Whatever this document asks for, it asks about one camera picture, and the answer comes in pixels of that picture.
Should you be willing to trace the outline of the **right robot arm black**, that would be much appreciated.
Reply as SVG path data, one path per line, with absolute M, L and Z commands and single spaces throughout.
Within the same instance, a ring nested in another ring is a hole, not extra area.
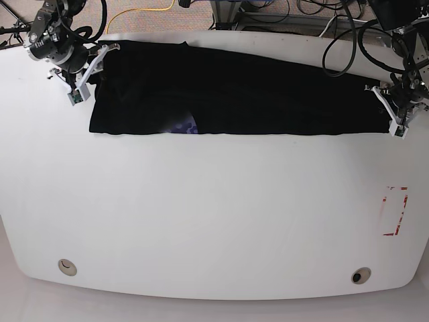
M 97 43 L 107 25 L 106 1 L 101 2 L 101 25 L 95 35 L 90 26 L 72 29 L 74 16 L 85 4 L 85 1 L 44 1 L 24 44 L 31 59 L 46 60 L 55 66 L 48 78 L 65 87 L 72 105 L 88 100 L 89 78 L 103 70 L 103 59 L 108 52 L 121 49 L 117 43 Z

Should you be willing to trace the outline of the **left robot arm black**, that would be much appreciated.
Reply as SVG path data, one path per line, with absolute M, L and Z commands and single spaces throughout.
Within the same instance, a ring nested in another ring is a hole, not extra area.
M 362 54 L 390 74 L 391 83 L 371 88 L 391 121 L 389 133 L 404 139 L 419 111 L 428 109 L 428 2 L 369 1 L 375 20 L 359 30 L 357 43 Z M 394 68 L 372 57 L 363 45 L 366 30 L 379 25 L 391 36 L 391 48 L 402 59 Z

